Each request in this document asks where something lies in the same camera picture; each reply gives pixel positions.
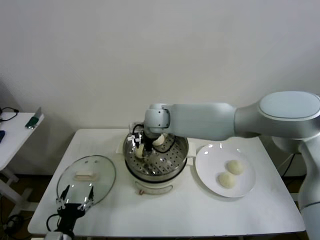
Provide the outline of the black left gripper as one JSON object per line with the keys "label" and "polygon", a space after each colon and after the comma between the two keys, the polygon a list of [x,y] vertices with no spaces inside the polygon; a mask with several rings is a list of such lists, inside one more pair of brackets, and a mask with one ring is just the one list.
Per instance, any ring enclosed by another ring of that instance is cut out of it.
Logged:
{"label": "black left gripper", "polygon": [[70,185],[68,185],[56,198],[57,213],[60,221],[57,230],[60,232],[72,231],[75,227],[76,221],[85,215],[84,210],[90,209],[94,205],[94,186],[91,187],[88,197],[85,201],[80,203],[67,203],[66,197]]}

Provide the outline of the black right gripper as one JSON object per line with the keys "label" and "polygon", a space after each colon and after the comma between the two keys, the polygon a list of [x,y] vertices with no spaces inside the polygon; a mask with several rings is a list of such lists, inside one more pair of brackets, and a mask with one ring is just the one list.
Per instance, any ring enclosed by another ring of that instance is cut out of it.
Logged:
{"label": "black right gripper", "polygon": [[153,139],[146,135],[144,135],[144,148],[145,150],[143,151],[143,157],[148,158],[152,154],[152,152],[149,150],[153,149]]}

